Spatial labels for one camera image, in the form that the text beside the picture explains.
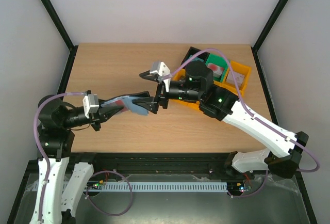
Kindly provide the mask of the black leather card holder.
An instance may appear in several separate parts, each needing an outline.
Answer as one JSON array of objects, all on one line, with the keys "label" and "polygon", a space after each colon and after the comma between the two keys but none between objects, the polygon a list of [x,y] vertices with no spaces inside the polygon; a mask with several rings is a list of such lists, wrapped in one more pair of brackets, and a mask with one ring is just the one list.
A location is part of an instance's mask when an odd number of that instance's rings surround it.
[{"label": "black leather card holder", "polygon": [[148,91],[133,93],[133,94],[124,94],[120,95],[114,98],[109,99],[110,101],[108,103],[113,103],[116,100],[123,100],[125,103],[124,109],[120,111],[119,113],[123,113],[125,111],[131,111],[132,113],[136,113],[138,115],[147,116],[148,111],[142,107],[139,107],[132,103],[132,100],[139,99],[139,98],[148,98],[150,97],[150,94]]}]

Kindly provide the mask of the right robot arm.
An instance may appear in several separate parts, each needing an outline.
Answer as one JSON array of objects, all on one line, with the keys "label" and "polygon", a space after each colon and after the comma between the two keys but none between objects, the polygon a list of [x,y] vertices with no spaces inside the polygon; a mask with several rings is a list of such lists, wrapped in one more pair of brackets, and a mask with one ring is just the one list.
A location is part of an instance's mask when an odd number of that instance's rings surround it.
[{"label": "right robot arm", "polygon": [[287,131],[248,108],[236,94],[214,84],[212,70],[201,61],[186,65],[183,81],[162,81],[160,72],[165,64],[161,62],[157,67],[140,74],[143,79],[157,82],[156,95],[146,93],[133,100],[133,104],[155,114],[160,106],[167,108],[169,100],[198,102],[203,114],[237,127],[265,146],[255,152],[230,153],[224,165],[228,177],[234,179],[249,171],[268,170],[289,179],[297,172],[307,134]]}]

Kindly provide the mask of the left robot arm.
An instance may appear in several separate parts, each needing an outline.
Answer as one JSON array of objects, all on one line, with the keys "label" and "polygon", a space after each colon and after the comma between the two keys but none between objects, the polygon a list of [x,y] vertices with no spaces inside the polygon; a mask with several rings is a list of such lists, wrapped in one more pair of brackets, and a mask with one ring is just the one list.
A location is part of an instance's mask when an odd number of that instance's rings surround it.
[{"label": "left robot arm", "polygon": [[76,210],[83,191],[94,173],[93,158],[74,165],[68,183],[64,176],[75,138],[73,129],[87,125],[95,131],[124,107],[101,107],[90,91],[73,92],[83,97],[83,105],[64,102],[67,93],[48,95],[38,104],[33,129],[38,153],[39,184],[30,223],[75,223]]}]

